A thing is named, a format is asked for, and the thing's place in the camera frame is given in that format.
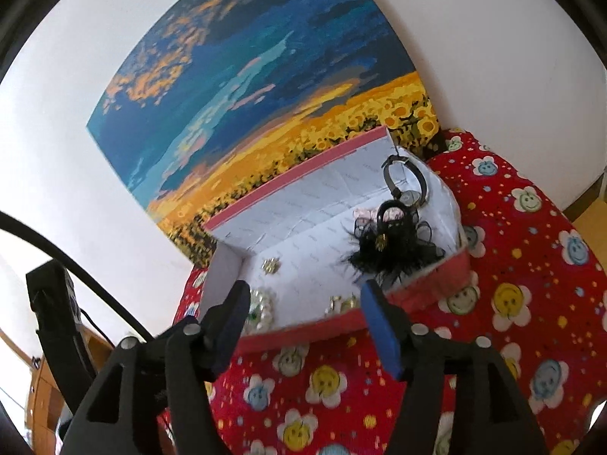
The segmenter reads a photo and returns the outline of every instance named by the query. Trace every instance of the painted sky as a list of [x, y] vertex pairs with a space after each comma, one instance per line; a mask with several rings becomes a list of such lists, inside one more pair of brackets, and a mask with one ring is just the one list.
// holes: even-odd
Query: painted sky
[[315, 91], [357, 84], [321, 115], [413, 70], [372, 0], [180, 0], [129, 54], [87, 128], [147, 207]]

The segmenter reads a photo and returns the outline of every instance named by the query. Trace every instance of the red tablecloth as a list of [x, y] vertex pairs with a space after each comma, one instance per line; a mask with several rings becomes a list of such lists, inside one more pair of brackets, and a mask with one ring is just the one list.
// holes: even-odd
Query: red tablecloth
[[[471, 242], [472, 281], [414, 314], [446, 337], [487, 336], [502, 352], [555, 455], [568, 454], [607, 396], [607, 277], [559, 210], [526, 176], [452, 131], [429, 165], [453, 190]], [[175, 321], [197, 315], [204, 270], [186, 283]], [[436, 454], [446, 455], [454, 407], [445, 385]], [[382, 453], [404, 387], [382, 369], [367, 331], [234, 357], [208, 387], [234, 454]]]

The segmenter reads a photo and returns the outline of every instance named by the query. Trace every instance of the wooden floor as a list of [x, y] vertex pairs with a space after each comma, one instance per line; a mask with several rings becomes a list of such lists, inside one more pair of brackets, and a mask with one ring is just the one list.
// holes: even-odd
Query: wooden floor
[[595, 200], [573, 225], [597, 255], [603, 268], [607, 268], [607, 203], [601, 199]]

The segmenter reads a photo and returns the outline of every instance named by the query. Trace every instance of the open box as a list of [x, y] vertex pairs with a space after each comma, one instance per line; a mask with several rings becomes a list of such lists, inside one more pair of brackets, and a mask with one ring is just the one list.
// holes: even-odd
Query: open box
[[[332, 296], [359, 295], [361, 276], [344, 258], [356, 250], [351, 236], [355, 208], [374, 209], [391, 198], [382, 164], [388, 156], [412, 158], [428, 183], [420, 220], [445, 258], [386, 289], [407, 312], [423, 309], [469, 284], [470, 262], [453, 193], [419, 159], [397, 148], [377, 128], [336, 145], [270, 180], [212, 217], [205, 229], [219, 242], [204, 280], [200, 315], [227, 296], [237, 279], [274, 295], [271, 331], [243, 336], [238, 350], [251, 352], [329, 339], [365, 328], [360, 309], [326, 315]], [[390, 168], [403, 191], [419, 191], [402, 164]], [[280, 267], [266, 275], [263, 261]]]

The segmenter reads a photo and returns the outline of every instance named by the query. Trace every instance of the painting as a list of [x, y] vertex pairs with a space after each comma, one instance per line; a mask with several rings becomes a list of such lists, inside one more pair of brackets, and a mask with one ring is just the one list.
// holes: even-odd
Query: painting
[[193, 262], [204, 222], [293, 165], [376, 126], [439, 130], [373, 0], [179, 0], [120, 66], [87, 129]]

